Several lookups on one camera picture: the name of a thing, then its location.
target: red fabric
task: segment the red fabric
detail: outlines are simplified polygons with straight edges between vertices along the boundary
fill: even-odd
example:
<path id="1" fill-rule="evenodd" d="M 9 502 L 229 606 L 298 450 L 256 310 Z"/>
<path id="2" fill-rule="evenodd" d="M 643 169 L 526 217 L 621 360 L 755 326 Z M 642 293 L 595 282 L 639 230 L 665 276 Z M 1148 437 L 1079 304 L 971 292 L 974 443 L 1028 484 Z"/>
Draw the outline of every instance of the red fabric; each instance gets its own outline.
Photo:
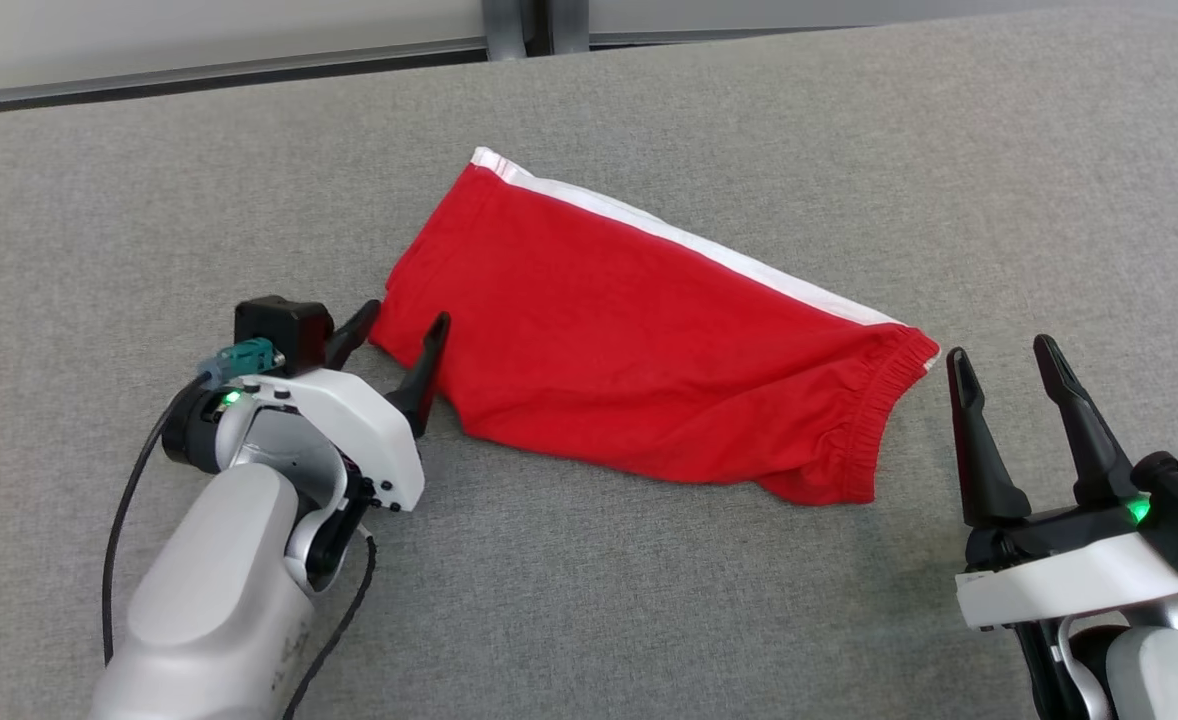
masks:
<path id="1" fill-rule="evenodd" d="M 807 506 L 873 500 L 891 407 L 938 355 L 476 165 L 389 276 L 371 341 L 409 365 L 442 310 L 441 385 L 471 436 Z"/>

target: wall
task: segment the wall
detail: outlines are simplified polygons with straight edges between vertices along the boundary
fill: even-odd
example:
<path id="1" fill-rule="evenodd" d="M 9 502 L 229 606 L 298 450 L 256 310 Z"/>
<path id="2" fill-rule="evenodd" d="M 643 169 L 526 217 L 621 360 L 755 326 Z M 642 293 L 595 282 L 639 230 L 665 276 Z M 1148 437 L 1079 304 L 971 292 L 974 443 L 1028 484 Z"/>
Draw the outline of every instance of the wall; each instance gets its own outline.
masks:
<path id="1" fill-rule="evenodd" d="M 629 33 L 873 26 L 1070 5 L 1178 15 L 1178 0 L 589 0 L 589 32 L 602 41 Z"/>
<path id="2" fill-rule="evenodd" d="M 479 0 L 0 0 L 0 88 L 481 37 Z"/>

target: gray fabric surface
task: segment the gray fabric surface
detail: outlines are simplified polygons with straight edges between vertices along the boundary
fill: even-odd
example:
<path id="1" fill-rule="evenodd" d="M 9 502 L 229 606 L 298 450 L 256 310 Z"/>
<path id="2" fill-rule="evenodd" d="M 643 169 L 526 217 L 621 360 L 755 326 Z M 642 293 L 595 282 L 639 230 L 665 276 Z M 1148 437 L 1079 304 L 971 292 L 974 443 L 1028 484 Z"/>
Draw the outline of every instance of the gray fabric surface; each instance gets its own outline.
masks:
<path id="1" fill-rule="evenodd" d="M 1065 12 L 313 79 L 0 114 L 0 716 L 80 716 L 114 504 L 155 414 L 277 292 L 350 313 L 475 145 L 965 345 L 1035 507 L 1072 465 L 1051 332 L 1178 456 L 1178 20 Z M 377 351 L 352 369 L 398 377 Z M 964 628 L 945 372 L 873 506 L 787 506 L 462 436 L 300 716 L 1033 716 Z M 204 478 L 148 467 L 118 619 Z M 360 562 L 320 606 L 332 628 Z"/>

